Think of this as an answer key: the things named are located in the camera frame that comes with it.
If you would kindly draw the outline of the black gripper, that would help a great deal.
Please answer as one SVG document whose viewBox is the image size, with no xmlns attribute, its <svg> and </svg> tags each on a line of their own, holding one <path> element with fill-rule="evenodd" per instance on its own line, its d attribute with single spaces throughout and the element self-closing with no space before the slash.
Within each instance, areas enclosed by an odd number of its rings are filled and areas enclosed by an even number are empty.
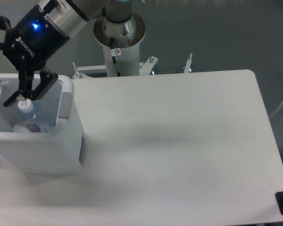
<svg viewBox="0 0 283 226">
<path fill-rule="evenodd" d="M 35 5 L 14 28 L 8 18 L 0 15 L 0 31 L 6 32 L 0 51 L 18 70 L 19 79 L 18 90 L 3 103 L 5 107 L 17 100 L 42 99 L 58 80 L 45 63 L 70 37 L 46 18 L 55 7 L 57 4 Z M 40 71 L 40 83 L 33 89 L 35 71 Z"/>
</svg>

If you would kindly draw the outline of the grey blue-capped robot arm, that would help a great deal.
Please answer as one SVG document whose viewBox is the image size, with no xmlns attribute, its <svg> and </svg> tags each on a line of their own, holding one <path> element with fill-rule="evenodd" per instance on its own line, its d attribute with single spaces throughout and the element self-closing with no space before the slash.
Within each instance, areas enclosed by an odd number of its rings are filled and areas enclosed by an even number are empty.
<svg viewBox="0 0 283 226">
<path fill-rule="evenodd" d="M 39 100 L 57 81 L 46 62 L 91 19 L 103 22 L 108 46 L 128 46 L 137 32 L 129 0 L 41 0 L 17 24 L 0 15 L 0 51 L 18 71 L 18 89 L 4 102 Z"/>
</svg>

